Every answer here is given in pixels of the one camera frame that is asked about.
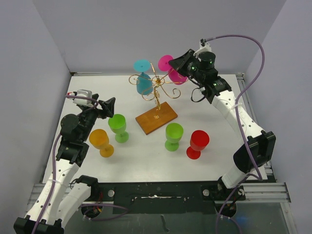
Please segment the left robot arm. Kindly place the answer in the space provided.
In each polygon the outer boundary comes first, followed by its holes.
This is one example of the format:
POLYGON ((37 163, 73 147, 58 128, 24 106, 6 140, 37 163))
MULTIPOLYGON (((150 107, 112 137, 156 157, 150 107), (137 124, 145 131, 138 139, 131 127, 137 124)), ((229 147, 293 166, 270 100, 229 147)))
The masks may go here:
POLYGON ((72 191, 68 185, 80 169, 89 149, 86 143, 98 118, 112 118, 115 97, 99 100, 98 94, 78 90, 66 95, 81 113, 67 114, 60 122, 61 130, 52 149, 52 172, 39 197, 25 217, 14 223, 18 234, 62 234, 72 215, 86 200, 99 198, 98 179, 82 175, 72 191))

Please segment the magenta wine glass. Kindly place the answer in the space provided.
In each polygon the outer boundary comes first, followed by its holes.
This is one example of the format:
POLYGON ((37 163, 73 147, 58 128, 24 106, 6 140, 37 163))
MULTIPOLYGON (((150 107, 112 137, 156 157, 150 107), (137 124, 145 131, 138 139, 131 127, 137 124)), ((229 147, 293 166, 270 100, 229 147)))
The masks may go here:
POLYGON ((160 71, 168 73, 169 79, 176 85, 182 85, 187 81, 187 77, 180 75, 169 64, 169 61, 173 60, 171 55, 164 55, 158 61, 158 68, 160 71))

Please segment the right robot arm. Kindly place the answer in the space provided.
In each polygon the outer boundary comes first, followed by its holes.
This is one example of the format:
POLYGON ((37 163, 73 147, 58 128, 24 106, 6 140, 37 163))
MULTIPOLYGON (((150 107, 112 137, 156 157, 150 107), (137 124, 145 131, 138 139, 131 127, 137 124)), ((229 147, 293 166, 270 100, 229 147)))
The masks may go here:
POLYGON ((214 53, 204 51, 197 55, 190 49, 168 64, 199 87, 242 141, 242 146, 234 153, 232 168, 220 178, 217 187, 218 196, 229 199, 236 185, 271 160, 276 136, 261 128, 238 103, 231 86, 215 69, 214 53))

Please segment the blue wine glass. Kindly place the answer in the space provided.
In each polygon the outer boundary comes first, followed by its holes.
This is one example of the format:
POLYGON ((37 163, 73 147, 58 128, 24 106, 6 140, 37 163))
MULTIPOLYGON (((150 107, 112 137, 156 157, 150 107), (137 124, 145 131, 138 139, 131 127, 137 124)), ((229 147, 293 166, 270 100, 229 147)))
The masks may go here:
POLYGON ((152 80, 147 72, 151 68, 151 64, 146 59, 137 60, 134 63, 134 70, 139 72, 139 76, 136 81, 136 90, 140 95, 147 96, 153 90, 152 80))

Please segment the red wine glass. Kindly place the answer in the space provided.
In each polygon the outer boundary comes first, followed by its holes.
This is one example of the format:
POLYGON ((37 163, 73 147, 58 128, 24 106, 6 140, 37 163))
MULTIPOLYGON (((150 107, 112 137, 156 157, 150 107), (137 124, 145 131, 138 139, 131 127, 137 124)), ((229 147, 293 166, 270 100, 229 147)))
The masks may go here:
POLYGON ((187 148, 186 154, 188 158, 196 160, 201 156, 201 152, 210 142, 209 135, 203 130, 196 130, 192 133, 190 146, 187 148))

